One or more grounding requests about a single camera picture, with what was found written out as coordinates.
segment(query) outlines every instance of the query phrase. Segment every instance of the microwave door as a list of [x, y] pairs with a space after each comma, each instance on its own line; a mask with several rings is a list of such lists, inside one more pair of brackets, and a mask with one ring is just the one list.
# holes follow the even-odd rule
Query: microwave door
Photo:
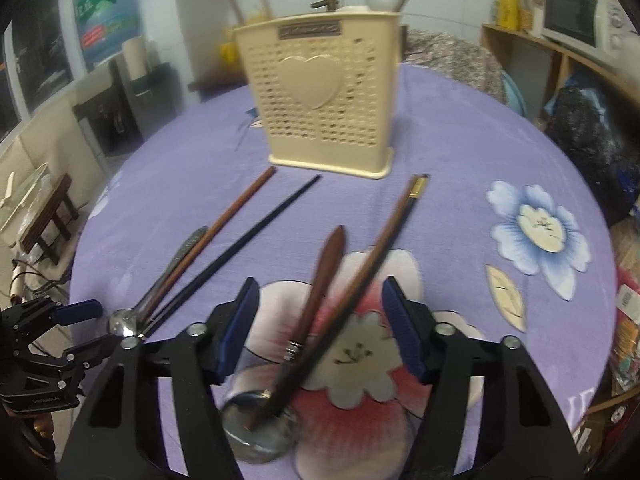
[[597, 0], [545, 0], [545, 28], [596, 47]]

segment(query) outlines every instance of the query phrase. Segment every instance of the floral tablecloth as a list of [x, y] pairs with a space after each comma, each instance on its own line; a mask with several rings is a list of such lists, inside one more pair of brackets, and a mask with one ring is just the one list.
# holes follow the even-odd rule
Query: floral tablecloth
[[[99, 200], [78, 247], [73, 301], [110, 312], [133, 306], [195, 228], [211, 224], [267, 167], [254, 102], [241, 88], [190, 108], [122, 167]], [[488, 96], [420, 67], [403, 66], [383, 180], [323, 179], [235, 256], [155, 339], [204, 320], [247, 276], [260, 308], [237, 373], [214, 389], [229, 396], [269, 386], [308, 294], [316, 257], [339, 224], [348, 253], [314, 330], [375, 241], [409, 177], [431, 182], [379, 277], [338, 341], [294, 400], [303, 424], [276, 462], [241, 465], [248, 480], [385, 480], [398, 474], [428, 402], [402, 366], [380, 303], [384, 277], [469, 336], [521, 338], [574, 427], [604, 370], [614, 326], [609, 235], [580, 174], [526, 120]], [[178, 290], [239, 235], [306, 182], [280, 168], [178, 282]], [[104, 320], [76, 327], [78, 340]], [[482, 380], [473, 379], [458, 470], [469, 468]], [[170, 384], [161, 384], [162, 426], [172, 467], [184, 472]]]

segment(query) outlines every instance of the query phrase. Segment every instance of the red label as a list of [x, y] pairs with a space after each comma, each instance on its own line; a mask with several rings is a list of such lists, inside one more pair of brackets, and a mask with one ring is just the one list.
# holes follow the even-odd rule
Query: red label
[[88, 48], [102, 38], [104, 38], [104, 25], [97, 25], [82, 36], [82, 48]]

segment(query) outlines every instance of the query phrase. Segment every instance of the window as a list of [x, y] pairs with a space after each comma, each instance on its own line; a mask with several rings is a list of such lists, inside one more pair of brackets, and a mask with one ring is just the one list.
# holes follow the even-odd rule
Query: window
[[86, 75], [74, 0], [23, 0], [12, 18], [2, 38], [2, 137], [29, 120], [54, 94]]

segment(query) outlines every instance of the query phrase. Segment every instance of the basket base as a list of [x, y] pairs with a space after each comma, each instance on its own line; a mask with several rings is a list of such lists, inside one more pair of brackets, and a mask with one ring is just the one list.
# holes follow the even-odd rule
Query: basket base
[[276, 158], [273, 154], [269, 155], [269, 162], [278, 166], [293, 166], [296, 168], [305, 168], [307, 170], [331, 171], [333, 173], [344, 173], [354, 176], [363, 176], [365, 178], [385, 178], [391, 171], [391, 161], [394, 158], [394, 149], [388, 148], [386, 163], [381, 171], [372, 173], [371, 171], [356, 170], [354, 168], [341, 168], [340, 166], [331, 166], [329, 164], [314, 164], [312, 162], [299, 162], [296, 160], [287, 160]]

